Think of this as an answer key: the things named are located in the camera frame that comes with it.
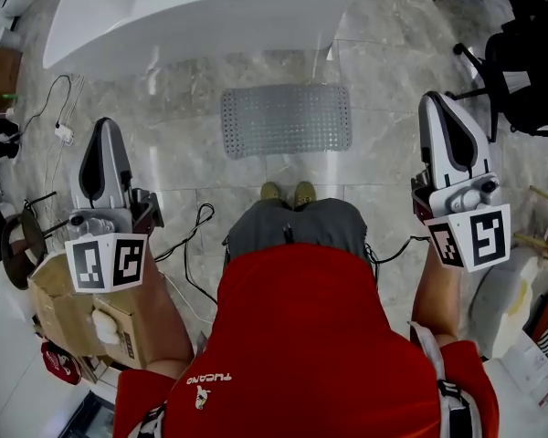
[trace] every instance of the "white marker cube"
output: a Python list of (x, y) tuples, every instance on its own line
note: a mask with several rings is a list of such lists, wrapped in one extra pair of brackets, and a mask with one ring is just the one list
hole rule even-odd
[(424, 222), (442, 266), (469, 272), (510, 259), (510, 206), (490, 206)]
[(116, 292), (142, 283), (148, 235), (105, 234), (65, 242), (76, 292)]

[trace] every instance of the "perforated mat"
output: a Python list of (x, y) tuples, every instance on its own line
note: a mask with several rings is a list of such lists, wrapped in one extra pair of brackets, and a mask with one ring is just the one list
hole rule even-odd
[(349, 91), (339, 85), (228, 89), (221, 98), (221, 127), (232, 159), (345, 151), (352, 142)]

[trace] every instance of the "white power adapter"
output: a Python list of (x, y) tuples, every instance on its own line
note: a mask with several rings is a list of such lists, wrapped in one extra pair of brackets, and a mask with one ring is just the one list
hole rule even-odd
[(55, 134), (68, 146), (73, 142), (73, 130), (62, 123), (55, 127)]

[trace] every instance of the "forearm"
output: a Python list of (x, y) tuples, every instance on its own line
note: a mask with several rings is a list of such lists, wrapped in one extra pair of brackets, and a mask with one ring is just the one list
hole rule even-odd
[(427, 261), (416, 292), (412, 320), (437, 337), (458, 337), (460, 272), (443, 267), (434, 246), (428, 249)]
[[(184, 370), (193, 360), (193, 347), (150, 250), (147, 250), (144, 261), (143, 283), (134, 290), (134, 301), (144, 357), (151, 367), (147, 370), (156, 370), (154, 364), (166, 364), (165, 360), (178, 362), (177, 369)], [(175, 376), (174, 373), (159, 372)]]

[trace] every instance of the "sleeve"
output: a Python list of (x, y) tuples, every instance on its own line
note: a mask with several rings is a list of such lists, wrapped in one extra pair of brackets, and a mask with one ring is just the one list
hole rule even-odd
[(469, 340), (453, 342), (441, 350), (447, 380), (470, 394), (479, 408), (483, 436), (498, 438), (500, 408), (475, 343)]
[(113, 438), (126, 438), (146, 413), (163, 405), (175, 380), (145, 370), (126, 370), (118, 381)]

